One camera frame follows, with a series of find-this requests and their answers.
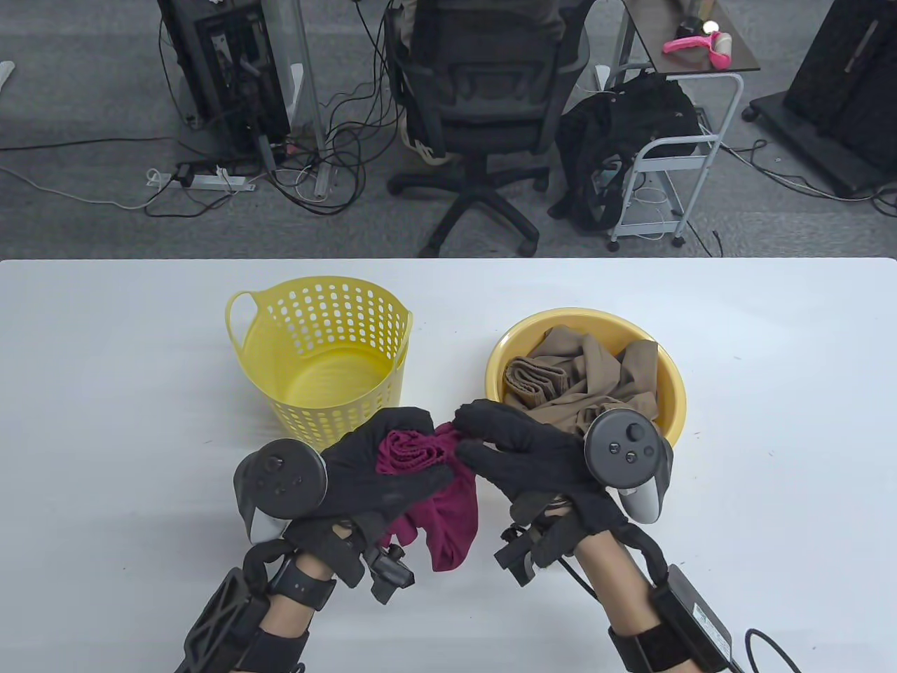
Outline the person's right hand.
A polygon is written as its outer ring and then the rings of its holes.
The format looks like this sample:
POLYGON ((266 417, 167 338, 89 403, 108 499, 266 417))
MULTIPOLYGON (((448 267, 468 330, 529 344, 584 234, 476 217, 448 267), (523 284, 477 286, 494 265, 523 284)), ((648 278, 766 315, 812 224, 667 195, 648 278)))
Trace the person's right hand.
POLYGON ((540 533, 532 549, 536 565, 548 567, 587 536, 628 525, 587 468, 579 437, 490 400, 459 407, 453 426, 463 437, 461 462, 505 494, 516 524, 540 533))

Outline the person's left hand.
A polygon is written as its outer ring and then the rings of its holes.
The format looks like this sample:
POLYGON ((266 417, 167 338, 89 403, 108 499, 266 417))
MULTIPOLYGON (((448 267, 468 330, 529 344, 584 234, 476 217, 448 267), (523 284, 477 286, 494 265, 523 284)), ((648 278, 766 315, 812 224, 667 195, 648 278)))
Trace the person's left hand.
POLYGON ((334 536, 341 539, 343 558, 352 559, 353 570, 361 570, 362 552, 382 538, 396 519, 452 483, 453 472, 445 465, 413 474, 379 474, 379 445, 394 430, 432 435, 434 423, 423 408, 382 408, 323 452, 326 496, 317 510, 289 529, 289 535, 302 537, 296 545, 300 554, 295 567, 305 576, 316 581, 333 578, 329 563, 333 555, 323 548, 334 536))

